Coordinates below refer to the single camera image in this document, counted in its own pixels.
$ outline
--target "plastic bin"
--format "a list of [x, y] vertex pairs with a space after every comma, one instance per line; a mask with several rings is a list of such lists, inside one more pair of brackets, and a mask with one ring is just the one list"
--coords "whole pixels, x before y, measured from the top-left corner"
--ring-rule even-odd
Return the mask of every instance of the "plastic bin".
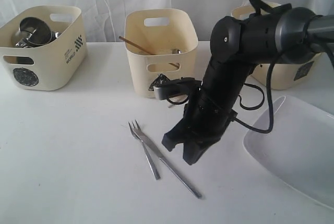
[[[54, 17], [72, 22], [54, 21]], [[51, 30], [62, 34], [53, 42], [37, 48], [15, 48], [12, 36], [22, 19], [37, 17]], [[81, 10], [71, 6], [32, 7], [0, 28], [0, 59], [14, 83], [23, 89], [55, 90], [64, 86], [87, 55], [86, 34]], [[27, 58], [30, 64], [18, 64]]]
[[[150, 20], [159, 23], [149, 25]], [[193, 77], [198, 39], [186, 12], [178, 9], [135, 11], [126, 17], [125, 38], [156, 54], [147, 55], [125, 44], [137, 94], [153, 98], [150, 86], [160, 74], [169, 79]], [[182, 53], [171, 54], [172, 49], [180, 49]]]
[[[273, 2], [266, 3], [271, 7], [280, 5]], [[231, 16], [236, 19], [246, 19], [252, 13], [254, 13], [254, 9], [251, 5], [241, 6], [234, 9]], [[316, 54], [309, 62], [301, 65], [276, 64], [272, 71], [271, 88], [275, 90], [283, 90], [305, 81], [313, 71], [320, 55], [321, 54]], [[266, 85], [268, 68], [269, 64], [258, 65], [253, 71], [252, 76], [261, 84]]]

